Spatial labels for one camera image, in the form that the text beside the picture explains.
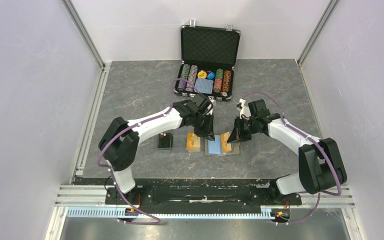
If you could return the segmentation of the beige card holder wallet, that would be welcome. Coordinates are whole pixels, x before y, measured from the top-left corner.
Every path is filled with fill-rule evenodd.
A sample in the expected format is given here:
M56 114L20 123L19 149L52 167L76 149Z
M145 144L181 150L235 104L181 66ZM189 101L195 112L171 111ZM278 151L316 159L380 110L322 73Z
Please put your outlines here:
M231 143L232 151L227 154L222 154L221 149L221 135L215 135L215 140L205 141L205 155L206 156L229 156L229 155L238 155L240 153L240 144Z

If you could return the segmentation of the orange card box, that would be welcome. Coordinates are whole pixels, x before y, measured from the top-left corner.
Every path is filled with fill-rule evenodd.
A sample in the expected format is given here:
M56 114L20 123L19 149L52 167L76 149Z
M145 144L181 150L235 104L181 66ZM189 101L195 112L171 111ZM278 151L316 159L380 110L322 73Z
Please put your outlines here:
M199 153L201 151L201 138L193 132L187 133L186 150L188 153Z

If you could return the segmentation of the orange credit card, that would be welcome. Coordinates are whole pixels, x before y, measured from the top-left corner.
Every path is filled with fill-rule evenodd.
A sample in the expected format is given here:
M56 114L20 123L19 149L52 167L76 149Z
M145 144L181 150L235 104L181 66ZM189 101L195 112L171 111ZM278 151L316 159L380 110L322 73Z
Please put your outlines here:
M232 144L228 143L229 137L230 137L230 132L225 132L220 135L222 154L227 154L232 151Z

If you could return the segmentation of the black card box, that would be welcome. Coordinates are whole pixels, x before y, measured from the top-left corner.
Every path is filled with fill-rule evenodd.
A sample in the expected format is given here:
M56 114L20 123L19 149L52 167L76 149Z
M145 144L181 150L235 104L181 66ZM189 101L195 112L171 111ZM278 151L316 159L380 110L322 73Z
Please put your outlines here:
M171 132L162 132L158 135L157 149L159 151L171 151L173 148L174 136Z

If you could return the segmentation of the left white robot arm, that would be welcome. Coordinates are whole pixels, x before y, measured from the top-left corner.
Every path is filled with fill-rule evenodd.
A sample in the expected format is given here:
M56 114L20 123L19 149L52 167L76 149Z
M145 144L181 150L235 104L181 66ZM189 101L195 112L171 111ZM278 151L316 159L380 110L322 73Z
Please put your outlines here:
M137 198L136 182L131 165L139 145L161 133L192 126L194 134L215 140L213 108L215 100L198 93L191 99L172 102L164 110L138 119L115 118L103 134L98 148L99 166L107 167L125 204Z

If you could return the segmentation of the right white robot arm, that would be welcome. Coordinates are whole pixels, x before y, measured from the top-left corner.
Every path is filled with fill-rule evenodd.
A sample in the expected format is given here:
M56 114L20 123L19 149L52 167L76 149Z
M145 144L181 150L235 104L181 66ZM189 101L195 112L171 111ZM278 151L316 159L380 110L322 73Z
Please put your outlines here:
M269 189L269 199L282 204L290 194L327 193L347 181L347 173L335 140L321 139L301 131L282 118L270 113L264 100L247 103L243 98L237 105L239 116L227 143L246 142L253 134L264 134L275 139L298 156L298 172L277 178Z

